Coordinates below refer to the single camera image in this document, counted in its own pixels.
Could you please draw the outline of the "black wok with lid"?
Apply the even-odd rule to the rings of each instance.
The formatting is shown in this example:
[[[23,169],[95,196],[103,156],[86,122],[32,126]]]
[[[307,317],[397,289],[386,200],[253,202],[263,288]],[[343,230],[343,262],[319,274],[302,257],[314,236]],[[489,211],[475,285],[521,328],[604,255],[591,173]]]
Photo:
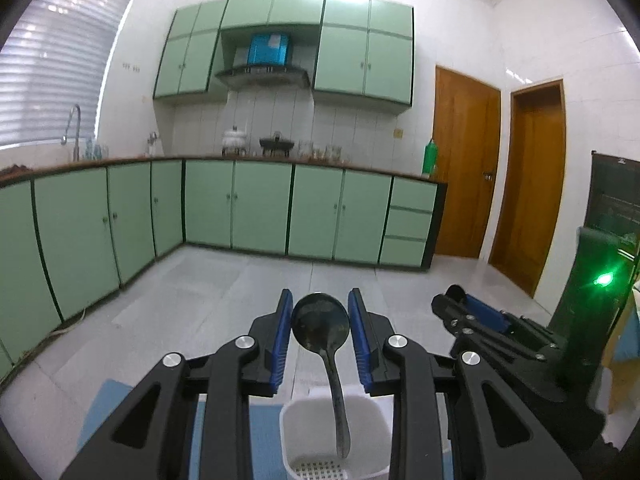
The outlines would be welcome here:
[[[291,155],[295,142],[285,139],[280,131],[276,131],[273,136],[260,138],[259,145],[265,157],[288,157]]]

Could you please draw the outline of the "wooden door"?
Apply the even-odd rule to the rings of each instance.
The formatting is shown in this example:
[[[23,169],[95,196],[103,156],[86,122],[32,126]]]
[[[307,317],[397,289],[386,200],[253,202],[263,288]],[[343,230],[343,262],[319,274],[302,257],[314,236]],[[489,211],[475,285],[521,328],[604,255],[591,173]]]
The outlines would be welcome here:
[[[550,252],[565,159],[563,81],[514,91],[506,182],[489,263],[528,296],[535,295]]]
[[[438,66],[433,136],[435,177],[447,185],[435,252],[480,256],[498,166],[501,93],[477,79]]]

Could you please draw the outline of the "white twin utensil holder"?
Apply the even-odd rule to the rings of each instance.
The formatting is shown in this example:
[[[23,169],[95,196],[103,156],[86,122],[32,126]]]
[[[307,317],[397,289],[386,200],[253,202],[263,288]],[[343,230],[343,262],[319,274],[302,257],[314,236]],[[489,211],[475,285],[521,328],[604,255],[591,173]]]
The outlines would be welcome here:
[[[280,413],[283,466],[290,479],[386,479],[390,474],[394,401],[372,398],[357,385],[344,390],[350,434],[347,457],[337,454],[330,390],[313,388]]]

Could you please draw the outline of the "black plastic spoon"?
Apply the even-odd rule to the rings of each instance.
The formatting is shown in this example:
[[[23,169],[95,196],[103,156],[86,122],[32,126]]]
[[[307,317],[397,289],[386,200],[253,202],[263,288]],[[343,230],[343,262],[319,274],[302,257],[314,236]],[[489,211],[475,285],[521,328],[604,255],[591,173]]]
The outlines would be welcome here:
[[[335,355],[346,342],[349,317],[343,305],[325,292],[313,292],[295,305],[291,328],[296,341],[307,351],[318,354],[328,375],[334,422],[336,454],[341,460],[349,456],[350,431],[340,374]]]

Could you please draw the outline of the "green bottle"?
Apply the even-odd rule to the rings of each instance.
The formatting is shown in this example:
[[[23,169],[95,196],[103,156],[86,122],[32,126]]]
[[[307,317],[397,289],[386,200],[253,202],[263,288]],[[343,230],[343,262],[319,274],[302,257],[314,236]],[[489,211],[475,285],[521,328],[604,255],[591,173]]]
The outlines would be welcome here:
[[[437,159],[438,159],[438,146],[435,140],[431,139],[428,141],[428,143],[426,144],[426,147],[424,148],[423,164],[422,164],[422,174],[424,174],[424,176],[431,177],[434,174],[436,170]]]

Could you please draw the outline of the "black range hood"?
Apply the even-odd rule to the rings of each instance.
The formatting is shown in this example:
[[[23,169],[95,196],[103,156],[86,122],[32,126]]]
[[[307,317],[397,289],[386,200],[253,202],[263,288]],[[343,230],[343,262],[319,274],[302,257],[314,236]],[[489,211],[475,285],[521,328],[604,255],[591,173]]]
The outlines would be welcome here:
[[[248,64],[221,70],[215,77],[230,90],[247,88],[297,87],[308,89],[306,70],[293,65]]]

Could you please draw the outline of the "white window blinds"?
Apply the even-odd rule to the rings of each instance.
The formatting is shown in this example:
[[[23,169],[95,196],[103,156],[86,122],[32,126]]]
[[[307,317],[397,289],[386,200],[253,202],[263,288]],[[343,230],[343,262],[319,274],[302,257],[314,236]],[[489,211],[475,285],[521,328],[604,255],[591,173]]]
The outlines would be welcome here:
[[[132,0],[32,0],[1,49],[1,144],[96,137]]]

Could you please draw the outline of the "white cooking pot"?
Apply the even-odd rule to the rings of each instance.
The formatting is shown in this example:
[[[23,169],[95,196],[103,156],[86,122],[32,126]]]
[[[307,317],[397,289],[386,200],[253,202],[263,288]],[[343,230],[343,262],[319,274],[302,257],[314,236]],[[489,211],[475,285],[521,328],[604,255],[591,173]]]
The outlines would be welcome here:
[[[243,156],[247,153],[247,134],[235,126],[222,135],[221,154],[224,156]]]

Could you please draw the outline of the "right wooden door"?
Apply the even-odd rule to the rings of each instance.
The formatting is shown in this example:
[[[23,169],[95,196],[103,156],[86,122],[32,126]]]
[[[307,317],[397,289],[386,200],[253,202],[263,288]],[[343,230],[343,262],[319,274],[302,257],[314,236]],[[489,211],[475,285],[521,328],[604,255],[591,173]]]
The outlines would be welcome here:
[[[528,296],[535,295],[550,252],[565,159],[563,81],[514,91],[506,182],[489,263]]]

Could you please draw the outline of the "blue box above hood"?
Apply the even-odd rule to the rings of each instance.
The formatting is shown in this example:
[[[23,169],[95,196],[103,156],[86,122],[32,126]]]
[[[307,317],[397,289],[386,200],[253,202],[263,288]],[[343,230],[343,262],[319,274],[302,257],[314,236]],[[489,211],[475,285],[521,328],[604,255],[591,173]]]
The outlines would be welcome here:
[[[255,34],[250,40],[247,53],[247,63],[250,65],[277,65],[288,64],[290,59],[290,35],[289,34]]]

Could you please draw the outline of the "left wooden door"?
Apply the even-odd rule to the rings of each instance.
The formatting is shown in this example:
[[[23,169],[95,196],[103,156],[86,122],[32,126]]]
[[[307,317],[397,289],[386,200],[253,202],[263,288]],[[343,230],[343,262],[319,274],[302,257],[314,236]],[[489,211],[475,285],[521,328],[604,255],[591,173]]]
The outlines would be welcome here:
[[[477,79],[438,66],[433,136],[435,177],[447,185],[435,252],[480,256],[498,166],[501,93]]]

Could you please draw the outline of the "green lower kitchen cabinets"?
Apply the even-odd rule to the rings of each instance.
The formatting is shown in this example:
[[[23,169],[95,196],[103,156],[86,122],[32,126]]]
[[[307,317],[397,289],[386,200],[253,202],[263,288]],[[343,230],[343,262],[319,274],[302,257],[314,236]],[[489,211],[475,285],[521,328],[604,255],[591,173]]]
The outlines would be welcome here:
[[[1,178],[1,367],[131,282],[198,245],[427,269],[445,183],[263,159],[83,162]]]

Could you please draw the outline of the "dark glass display cabinet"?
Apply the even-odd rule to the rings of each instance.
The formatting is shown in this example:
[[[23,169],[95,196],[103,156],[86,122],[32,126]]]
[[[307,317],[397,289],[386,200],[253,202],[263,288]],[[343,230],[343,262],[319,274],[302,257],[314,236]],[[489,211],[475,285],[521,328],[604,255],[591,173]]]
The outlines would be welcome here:
[[[591,152],[585,226],[639,245],[639,162]]]

